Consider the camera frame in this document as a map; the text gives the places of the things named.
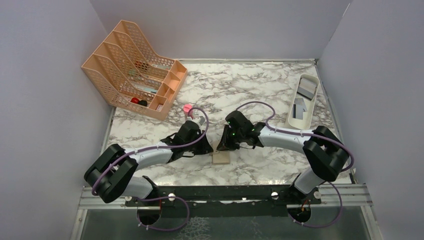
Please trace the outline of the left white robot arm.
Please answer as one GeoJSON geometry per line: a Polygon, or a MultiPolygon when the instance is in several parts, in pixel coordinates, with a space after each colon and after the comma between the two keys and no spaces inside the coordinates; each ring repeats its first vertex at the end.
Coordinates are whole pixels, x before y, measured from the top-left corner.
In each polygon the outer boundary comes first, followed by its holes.
{"type": "Polygon", "coordinates": [[[125,149],[117,143],[110,145],[88,168],[83,179],[92,187],[93,195],[104,203],[127,195],[138,197],[149,206],[157,200],[156,186],[148,177],[134,177],[136,171],[186,158],[188,153],[196,156],[213,151],[206,132],[196,122],[187,120],[177,132],[155,145],[141,149],[125,149]]]}

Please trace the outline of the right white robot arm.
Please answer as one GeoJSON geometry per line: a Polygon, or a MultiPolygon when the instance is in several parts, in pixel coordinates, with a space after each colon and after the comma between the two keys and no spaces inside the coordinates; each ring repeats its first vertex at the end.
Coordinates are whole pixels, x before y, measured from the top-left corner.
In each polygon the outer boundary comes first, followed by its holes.
{"type": "Polygon", "coordinates": [[[267,121],[253,124],[240,111],[234,110],[225,118],[218,151],[235,151],[245,143],[252,148],[276,147],[303,153],[309,168],[300,173],[288,190],[289,199],[300,204],[317,186],[335,181],[346,171],[351,153],[325,126],[313,130],[294,130],[270,126],[267,121]]]}

